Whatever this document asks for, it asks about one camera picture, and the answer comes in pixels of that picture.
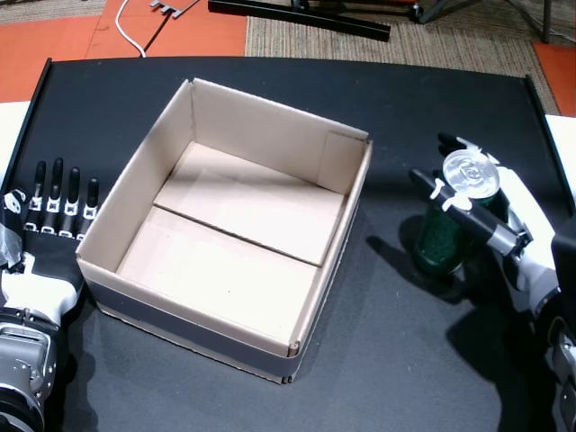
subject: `can lid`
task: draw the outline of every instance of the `can lid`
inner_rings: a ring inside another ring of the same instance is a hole
[[[469,198],[489,198],[500,189],[498,169],[477,150],[450,153],[444,159],[442,171],[448,184]]]

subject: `black tabletop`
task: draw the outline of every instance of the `black tabletop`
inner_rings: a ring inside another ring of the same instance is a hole
[[[406,252],[426,209],[408,169],[440,167],[439,131],[514,168],[553,225],[568,217],[525,79],[264,58],[55,63],[12,185],[32,184],[38,160],[63,157],[85,180],[100,177],[106,193],[182,80],[194,77],[373,139],[355,225],[301,370],[294,383],[267,382],[104,316],[85,292],[68,320],[72,358],[50,397],[50,430],[554,430],[554,381],[533,349],[528,316],[510,306],[518,299],[490,276],[490,256],[466,283],[441,283]]]

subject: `white cable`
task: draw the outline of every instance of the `white cable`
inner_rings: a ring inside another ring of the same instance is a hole
[[[124,31],[122,29],[122,27],[120,26],[120,15],[122,15],[122,11],[124,10],[124,7],[126,7],[126,4],[128,3],[128,0],[124,0],[124,3],[122,3],[122,6],[120,6],[120,9],[118,9],[118,13],[116,14],[116,28],[118,29],[118,32],[120,32],[120,34],[122,35],[122,37],[128,41],[136,50],[139,51],[140,55],[145,58],[146,57],[146,52],[144,52],[144,49],[130,36],[128,36],[126,34],[126,31]]]
[[[508,2],[513,5],[516,9],[518,9],[520,11],[521,14],[523,14],[524,16],[526,16],[527,18],[529,18],[530,20],[532,20],[534,23],[544,27],[544,24],[538,20],[537,18],[535,18],[534,16],[532,16],[528,10],[526,10],[526,8],[521,5],[518,4],[515,0],[508,0]],[[553,36],[560,36],[561,38],[565,38],[567,41],[576,43],[576,39],[568,36],[567,34],[564,33],[560,33],[559,31],[556,31],[554,29],[550,29],[550,34],[552,34]]]

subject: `box flap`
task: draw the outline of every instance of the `box flap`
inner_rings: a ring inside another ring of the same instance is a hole
[[[193,81],[193,105],[197,142],[348,194],[341,186],[354,182],[367,132],[201,79]],[[342,139],[324,158],[329,134]],[[342,166],[333,183],[329,173]]]
[[[193,143],[154,204],[321,266],[345,201],[339,193]]]
[[[76,250],[78,257],[116,270],[193,132],[192,97],[186,80],[114,184]]]

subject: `orange floor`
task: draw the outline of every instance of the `orange floor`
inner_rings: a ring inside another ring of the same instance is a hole
[[[27,101],[46,58],[54,60],[137,57],[139,53],[116,30],[122,0],[108,0],[100,16],[0,25],[0,103]],[[130,0],[122,28],[141,46],[164,16],[149,1]],[[205,0],[177,19],[170,18],[147,51],[160,56],[243,56],[245,17],[209,13]]]
[[[576,49],[535,43],[561,115],[576,117]]]

